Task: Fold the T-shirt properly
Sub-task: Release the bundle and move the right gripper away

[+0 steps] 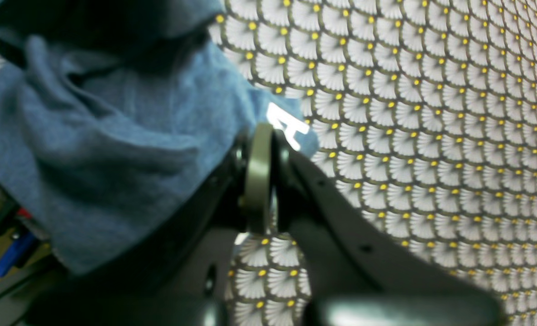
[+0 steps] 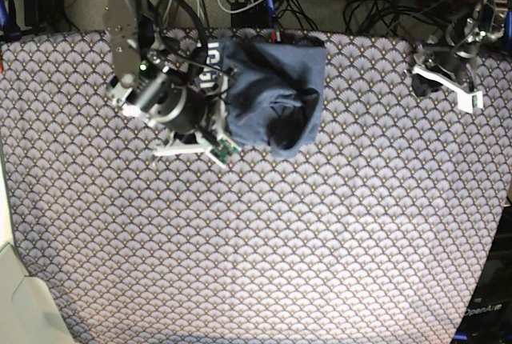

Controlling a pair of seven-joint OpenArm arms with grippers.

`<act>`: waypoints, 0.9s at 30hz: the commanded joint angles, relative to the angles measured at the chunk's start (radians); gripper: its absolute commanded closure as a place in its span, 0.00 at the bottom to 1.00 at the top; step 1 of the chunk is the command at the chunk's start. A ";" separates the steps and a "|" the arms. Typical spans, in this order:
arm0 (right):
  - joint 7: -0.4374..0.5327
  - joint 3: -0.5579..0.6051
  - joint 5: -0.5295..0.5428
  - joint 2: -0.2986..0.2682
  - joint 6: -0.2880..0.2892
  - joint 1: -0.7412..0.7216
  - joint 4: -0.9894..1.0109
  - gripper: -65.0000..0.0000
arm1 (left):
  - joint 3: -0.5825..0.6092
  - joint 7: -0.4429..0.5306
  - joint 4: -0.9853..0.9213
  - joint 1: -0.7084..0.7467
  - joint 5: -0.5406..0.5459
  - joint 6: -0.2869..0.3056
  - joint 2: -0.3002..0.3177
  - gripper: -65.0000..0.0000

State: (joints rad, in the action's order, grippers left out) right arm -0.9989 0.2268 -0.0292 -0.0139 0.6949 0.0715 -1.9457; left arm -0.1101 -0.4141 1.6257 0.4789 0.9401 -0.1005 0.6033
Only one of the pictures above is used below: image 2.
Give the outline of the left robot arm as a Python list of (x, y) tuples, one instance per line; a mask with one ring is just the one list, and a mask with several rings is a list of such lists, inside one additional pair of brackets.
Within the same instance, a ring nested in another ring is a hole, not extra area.
[(418, 44), (409, 73), (418, 98), (445, 88), (456, 95), (457, 108), (473, 113), (484, 107), (477, 88), (476, 61), (483, 45), (506, 36), (511, 0), (436, 0), (448, 26), (442, 36)]

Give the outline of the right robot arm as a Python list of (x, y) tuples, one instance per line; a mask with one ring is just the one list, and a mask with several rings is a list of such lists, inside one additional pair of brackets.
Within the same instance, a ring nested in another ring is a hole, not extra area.
[[(190, 55), (166, 36), (163, 3), (189, 15), (198, 35)], [(205, 155), (221, 168), (240, 151), (227, 127), (225, 98), (237, 72), (222, 68), (206, 28), (184, 0), (107, 0), (103, 25), (109, 36), (114, 77), (108, 97), (129, 118), (160, 126), (170, 140), (153, 157)]]

